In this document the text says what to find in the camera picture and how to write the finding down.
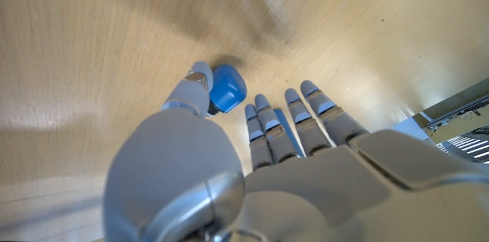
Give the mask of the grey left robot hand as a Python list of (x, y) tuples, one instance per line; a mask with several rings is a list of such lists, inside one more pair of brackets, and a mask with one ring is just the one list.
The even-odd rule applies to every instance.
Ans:
[(285, 94), (301, 148), (263, 95), (245, 109), (244, 174), (209, 120), (227, 75), (194, 63), (112, 161), (108, 241), (486, 241), (488, 166), (371, 133), (312, 82)]

